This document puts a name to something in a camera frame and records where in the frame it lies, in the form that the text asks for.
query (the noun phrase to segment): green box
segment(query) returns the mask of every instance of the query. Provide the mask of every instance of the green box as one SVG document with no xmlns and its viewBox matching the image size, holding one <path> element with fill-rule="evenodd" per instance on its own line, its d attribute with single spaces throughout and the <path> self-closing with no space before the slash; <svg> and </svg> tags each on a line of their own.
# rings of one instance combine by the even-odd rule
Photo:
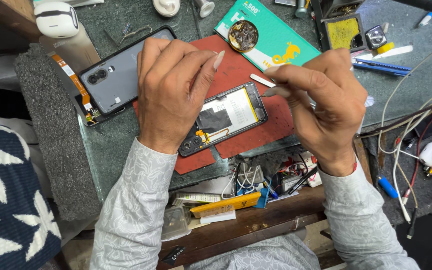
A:
<svg viewBox="0 0 432 270">
<path fill-rule="evenodd" d="M 257 0 L 237 0 L 214 29 L 228 42 L 228 31 L 239 20 L 258 29 L 258 43 L 242 54 L 261 71 L 285 64 L 301 66 L 321 54 Z"/>
</svg>

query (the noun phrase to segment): wrist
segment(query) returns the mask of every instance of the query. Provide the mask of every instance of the wrist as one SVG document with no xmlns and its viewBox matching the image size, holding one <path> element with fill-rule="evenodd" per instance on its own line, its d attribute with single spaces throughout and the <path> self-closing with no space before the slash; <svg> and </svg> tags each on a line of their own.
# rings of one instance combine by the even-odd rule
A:
<svg viewBox="0 0 432 270">
<path fill-rule="evenodd" d="M 344 177 L 354 172 L 356 157 L 353 149 L 338 152 L 333 158 L 318 158 L 320 169 L 328 175 Z"/>
<path fill-rule="evenodd" d="M 174 146 L 162 140 L 148 138 L 143 134 L 141 134 L 137 139 L 142 145 L 159 153 L 174 155 L 178 152 L 179 145 Z"/>
</svg>

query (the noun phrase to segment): black tape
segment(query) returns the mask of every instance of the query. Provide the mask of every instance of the black tape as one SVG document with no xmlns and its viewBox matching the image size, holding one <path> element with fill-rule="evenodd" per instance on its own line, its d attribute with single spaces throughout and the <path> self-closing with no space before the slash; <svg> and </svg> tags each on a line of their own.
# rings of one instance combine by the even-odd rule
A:
<svg viewBox="0 0 432 270">
<path fill-rule="evenodd" d="M 169 265 L 174 265 L 178 256 L 186 249 L 184 246 L 178 245 L 173 249 L 173 251 L 169 252 L 161 261 L 167 263 Z"/>
<path fill-rule="evenodd" d="M 214 133 L 232 125 L 225 108 L 215 112 L 212 107 L 199 113 L 196 124 L 204 133 Z"/>
</svg>

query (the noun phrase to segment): yellow package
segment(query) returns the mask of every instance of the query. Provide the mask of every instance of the yellow package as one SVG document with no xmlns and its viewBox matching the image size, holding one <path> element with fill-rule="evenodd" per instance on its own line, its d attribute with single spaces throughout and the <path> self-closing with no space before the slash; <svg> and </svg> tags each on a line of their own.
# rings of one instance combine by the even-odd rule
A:
<svg viewBox="0 0 432 270">
<path fill-rule="evenodd" d="M 202 218 L 214 214 L 228 212 L 231 210 L 237 210 L 241 208 L 255 206 L 258 203 L 258 199 L 260 197 L 261 197 L 261 192 L 255 192 L 255 193 L 250 193 L 250 194 L 238 196 L 227 200 L 222 200 L 222 201 L 208 203 L 205 205 L 194 207 L 191 208 L 189 211 L 191 211 L 196 218 Z"/>
</svg>

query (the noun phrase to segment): plastic container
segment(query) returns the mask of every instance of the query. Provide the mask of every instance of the plastic container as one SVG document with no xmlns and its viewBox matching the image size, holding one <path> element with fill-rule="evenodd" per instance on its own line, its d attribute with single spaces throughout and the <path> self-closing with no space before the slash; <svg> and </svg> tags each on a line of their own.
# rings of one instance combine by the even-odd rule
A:
<svg viewBox="0 0 432 270">
<path fill-rule="evenodd" d="M 163 221 L 161 240 L 188 233 L 188 223 L 191 219 L 188 220 L 188 213 L 182 206 L 177 206 L 164 211 Z"/>
</svg>

